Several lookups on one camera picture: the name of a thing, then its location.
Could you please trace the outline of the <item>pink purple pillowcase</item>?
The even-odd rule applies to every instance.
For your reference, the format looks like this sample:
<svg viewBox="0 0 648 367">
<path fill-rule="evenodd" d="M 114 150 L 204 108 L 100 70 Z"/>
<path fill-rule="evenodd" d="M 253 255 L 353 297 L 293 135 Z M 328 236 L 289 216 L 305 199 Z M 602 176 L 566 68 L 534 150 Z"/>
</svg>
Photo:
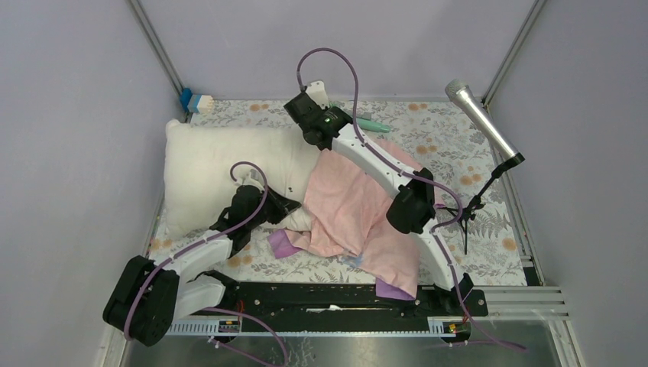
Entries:
<svg viewBox="0 0 648 367">
<path fill-rule="evenodd" d="M 276 258 L 300 250 L 346 257 L 376 278 L 376 295 L 414 300 L 420 250 L 387 221 L 392 199 L 368 174 L 334 151 L 322 151 L 305 199 L 287 223 L 267 237 Z"/>
</svg>

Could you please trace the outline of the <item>white pillow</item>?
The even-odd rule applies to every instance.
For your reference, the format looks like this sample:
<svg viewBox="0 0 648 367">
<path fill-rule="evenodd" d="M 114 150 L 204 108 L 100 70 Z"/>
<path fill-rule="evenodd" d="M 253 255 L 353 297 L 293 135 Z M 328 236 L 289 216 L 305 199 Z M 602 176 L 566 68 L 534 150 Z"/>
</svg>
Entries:
<svg viewBox="0 0 648 367">
<path fill-rule="evenodd" d="M 173 119 L 165 132 L 165 226 L 172 239 L 214 224 L 254 166 L 272 190 L 302 203 L 320 156 L 298 128 L 205 127 Z"/>
</svg>

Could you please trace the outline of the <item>silver microphone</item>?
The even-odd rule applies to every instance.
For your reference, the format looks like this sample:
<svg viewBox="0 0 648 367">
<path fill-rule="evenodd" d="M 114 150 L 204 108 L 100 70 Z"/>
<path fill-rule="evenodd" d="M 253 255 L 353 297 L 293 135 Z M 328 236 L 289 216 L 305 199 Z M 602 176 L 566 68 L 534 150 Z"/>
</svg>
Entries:
<svg viewBox="0 0 648 367">
<path fill-rule="evenodd" d="M 459 107 L 472 124 L 503 158 L 502 170 L 507 171 L 525 161 L 522 153 L 497 129 L 493 119 L 475 97 L 467 83 L 454 79 L 445 87 L 449 100 Z"/>
</svg>

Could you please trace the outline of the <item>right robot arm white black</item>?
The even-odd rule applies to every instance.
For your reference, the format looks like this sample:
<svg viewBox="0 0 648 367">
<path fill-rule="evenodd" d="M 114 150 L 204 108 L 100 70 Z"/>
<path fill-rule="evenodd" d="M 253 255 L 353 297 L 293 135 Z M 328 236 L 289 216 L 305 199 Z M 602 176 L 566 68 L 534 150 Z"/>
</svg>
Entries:
<svg viewBox="0 0 648 367">
<path fill-rule="evenodd" d="M 387 221 L 418 245 L 439 292 L 439 307 L 450 315 L 464 310 L 473 283 L 470 278 L 459 277 L 458 263 L 439 234 L 442 223 L 436 219 L 433 204 L 435 190 L 444 190 L 445 186 L 435 182 L 429 170 L 416 170 L 385 151 L 338 107 L 319 106 L 301 92 L 284 109 L 299 126 L 306 143 L 349 159 L 384 189 L 392 200 Z"/>
</svg>

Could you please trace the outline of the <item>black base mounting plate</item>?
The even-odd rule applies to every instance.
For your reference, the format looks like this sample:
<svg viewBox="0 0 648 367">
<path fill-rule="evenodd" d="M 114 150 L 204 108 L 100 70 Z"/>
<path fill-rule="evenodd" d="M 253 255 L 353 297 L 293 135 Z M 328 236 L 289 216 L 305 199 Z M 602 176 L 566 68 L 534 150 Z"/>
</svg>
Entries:
<svg viewBox="0 0 648 367">
<path fill-rule="evenodd" d="M 413 300 L 379 297 L 370 284 L 306 284 L 240 282 L 227 287 L 217 306 L 257 317 L 271 318 L 341 314 L 343 317 L 437 318 L 463 320 L 465 313 L 486 317 L 488 306 L 483 291 L 471 289 L 464 305 L 455 303 L 433 286 L 420 286 Z"/>
</svg>

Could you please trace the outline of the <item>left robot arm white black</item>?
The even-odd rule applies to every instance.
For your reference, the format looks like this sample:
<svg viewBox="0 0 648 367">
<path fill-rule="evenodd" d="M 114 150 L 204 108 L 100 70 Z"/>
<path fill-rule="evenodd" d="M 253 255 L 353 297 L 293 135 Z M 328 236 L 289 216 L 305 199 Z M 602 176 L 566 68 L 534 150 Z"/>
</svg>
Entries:
<svg viewBox="0 0 648 367">
<path fill-rule="evenodd" d="M 203 237 L 167 258 L 131 258 L 109 298 L 102 319 L 145 346 L 156 344 L 175 320 L 209 308 L 240 311 L 239 283 L 210 266 L 237 255 L 263 224 L 276 225 L 301 207 L 271 188 L 240 186 Z"/>
</svg>

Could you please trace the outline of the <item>blue white block toy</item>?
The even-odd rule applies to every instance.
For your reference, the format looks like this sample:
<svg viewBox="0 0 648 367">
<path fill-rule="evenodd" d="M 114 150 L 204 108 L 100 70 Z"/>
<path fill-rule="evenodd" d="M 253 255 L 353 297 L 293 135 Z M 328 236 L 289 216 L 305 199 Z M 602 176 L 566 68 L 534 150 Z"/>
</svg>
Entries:
<svg viewBox="0 0 648 367">
<path fill-rule="evenodd" d="M 190 88 L 184 88 L 179 101 L 185 112 L 206 114 L 215 107 L 215 99 L 211 95 L 195 94 Z"/>
</svg>

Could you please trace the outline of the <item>green toy flashlight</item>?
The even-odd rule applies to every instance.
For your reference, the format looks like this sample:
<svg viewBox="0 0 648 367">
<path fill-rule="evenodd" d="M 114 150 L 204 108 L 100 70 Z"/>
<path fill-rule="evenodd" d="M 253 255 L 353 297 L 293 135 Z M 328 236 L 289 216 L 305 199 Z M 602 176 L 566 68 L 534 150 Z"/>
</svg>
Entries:
<svg viewBox="0 0 648 367">
<path fill-rule="evenodd" d="M 338 104 L 331 102 L 329 107 L 339 107 L 343 112 L 347 113 L 349 116 L 352 116 L 352 110 L 345 109 L 344 106 L 339 106 Z M 389 133 L 391 132 L 391 127 L 389 125 L 376 122 L 371 119 L 371 115 L 368 113 L 363 113 L 356 117 L 358 127 L 367 132 L 376 132 L 376 133 Z"/>
</svg>

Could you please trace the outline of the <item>floral table cloth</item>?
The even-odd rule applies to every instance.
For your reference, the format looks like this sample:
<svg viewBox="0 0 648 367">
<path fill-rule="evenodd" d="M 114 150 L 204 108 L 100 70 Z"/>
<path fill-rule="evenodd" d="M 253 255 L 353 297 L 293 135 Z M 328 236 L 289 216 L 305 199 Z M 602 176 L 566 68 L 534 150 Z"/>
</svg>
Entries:
<svg viewBox="0 0 648 367">
<path fill-rule="evenodd" d="M 384 139 L 392 141 L 467 203 L 494 168 L 491 148 L 458 108 L 449 102 L 361 102 L 362 117 L 389 125 Z M 278 100 L 230 100 L 192 118 L 192 124 L 210 127 L 288 129 L 292 126 Z M 484 208 L 468 231 L 446 226 L 442 235 L 456 261 L 480 286 L 526 286 L 516 231 L 510 223 L 507 193 L 501 181 L 487 190 Z M 349 254 L 321 257 L 305 251 L 276 258 L 268 229 L 253 233 L 249 245 L 235 257 L 215 265 L 240 281 L 372 284 L 375 278 Z"/>
</svg>

